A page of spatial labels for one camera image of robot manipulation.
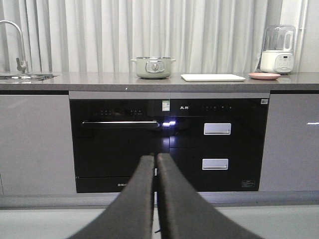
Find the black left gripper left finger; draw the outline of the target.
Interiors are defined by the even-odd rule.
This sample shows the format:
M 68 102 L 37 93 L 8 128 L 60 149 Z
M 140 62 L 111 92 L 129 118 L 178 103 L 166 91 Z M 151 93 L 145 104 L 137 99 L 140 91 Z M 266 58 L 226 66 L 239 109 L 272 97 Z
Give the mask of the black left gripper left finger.
M 142 156 L 118 197 L 71 239 L 150 239 L 154 215 L 155 158 Z

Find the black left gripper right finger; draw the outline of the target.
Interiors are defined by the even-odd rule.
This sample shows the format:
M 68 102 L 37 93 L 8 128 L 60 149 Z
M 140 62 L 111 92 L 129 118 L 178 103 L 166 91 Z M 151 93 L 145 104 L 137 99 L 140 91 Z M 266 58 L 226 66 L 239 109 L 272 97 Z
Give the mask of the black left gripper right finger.
M 168 153 L 157 156 L 158 210 L 163 239 L 258 239 L 203 199 Z

